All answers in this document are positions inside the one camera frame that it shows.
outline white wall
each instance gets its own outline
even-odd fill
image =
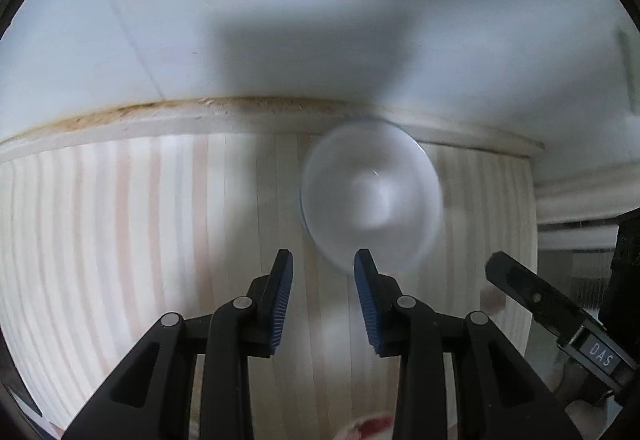
[[[27,0],[0,42],[0,137],[126,103],[277,93],[514,131],[547,146],[536,179],[557,178],[630,156],[624,23],[617,0]]]

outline striped wood panel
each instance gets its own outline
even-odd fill
[[[164,135],[0,165],[0,325],[46,418],[66,427],[160,315],[211,312],[267,273],[281,247],[293,253],[294,285],[276,356],[250,364],[256,438],[325,440],[394,408],[398,362],[374,356],[354,284],[300,225],[312,140]],[[481,294],[492,293],[483,274],[492,251],[536,265],[529,162],[423,147],[443,186],[444,225],[401,287],[436,311],[484,308],[524,351],[527,313]]]

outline transparent bowl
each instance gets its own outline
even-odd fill
[[[418,267],[442,220],[442,192],[429,157],[407,133],[378,120],[346,123],[306,157],[300,185],[306,229],[336,267],[353,273],[360,248],[381,272]]]

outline metal screw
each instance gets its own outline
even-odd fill
[[[247,297],[245,295],[241,295],[240,297],[236,297],[234,299],[234,306],[240,310],[244,308],[249,308],[253,304],[254,304],[253,300],[250,297]]]
[[[410,295],[401,295],[396,301],[400,308],[413,308],[415,306],[415,299]]]
[[[489,322],[489,318],[484,312],[473,312],[471,314],[471,322],[475,325],[486,325]]]
[[[167,328],[177,325],[180,322],[180,316],[175,312],[169,312],[168,314],[164,314],[160,318],[160,324],[162,326],[166,326]]]

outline red object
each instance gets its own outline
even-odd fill
[[[369,418],[355,426],[354,431],[347,436],[347,440],[367,440],[378,433],[389,429],[394,423],[391,415]]]

